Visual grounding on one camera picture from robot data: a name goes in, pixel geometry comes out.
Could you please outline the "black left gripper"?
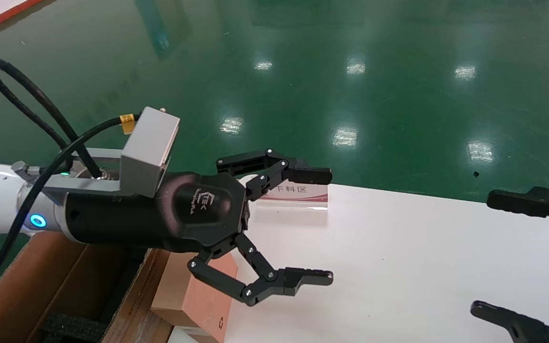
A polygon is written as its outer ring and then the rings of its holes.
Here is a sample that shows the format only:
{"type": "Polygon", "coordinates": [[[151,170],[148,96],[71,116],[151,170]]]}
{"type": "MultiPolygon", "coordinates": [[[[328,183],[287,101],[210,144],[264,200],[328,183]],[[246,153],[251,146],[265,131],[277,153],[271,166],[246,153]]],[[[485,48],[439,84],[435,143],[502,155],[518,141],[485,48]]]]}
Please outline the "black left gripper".
{"type": "Polygon", "coordinates": [[[272,295],[294,297],[303,285],[333,284],[331,271],[275,270],[241,233],[249,218],[246,196],[251,201],[325,202],[331,169],[273,149],[219,158],[216,169],[219,174],[167,173],[154,197],[70,193],[65,201],[68,234],[87,244],[199,252],[188,263],[192,276],[247,306],[272,295]],[[235,178],[243,174],[254,176],[245,188],[235,178]],[[257,274],[255,282],[246,285],[208,265],[214,252],[234,248],[257,274]]]}

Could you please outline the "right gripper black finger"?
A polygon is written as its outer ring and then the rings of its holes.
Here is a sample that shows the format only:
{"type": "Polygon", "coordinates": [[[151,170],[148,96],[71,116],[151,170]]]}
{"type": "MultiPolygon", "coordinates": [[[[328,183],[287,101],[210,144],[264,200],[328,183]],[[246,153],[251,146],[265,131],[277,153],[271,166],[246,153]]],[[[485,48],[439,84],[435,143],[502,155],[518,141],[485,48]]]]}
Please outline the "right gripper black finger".
{"type": "Polygon", "coordinates": [[[527,193],[492,190],[488,194],[487,206],[531,217],[549,217],[549,188],[532,187],[527,193]]]}
{"type": "Polygon", "coordinates": [[[549,343],[549,325],[537,319],[484,301],[474,301],[470,313],[506,329],[514,343],[549,343]]]}

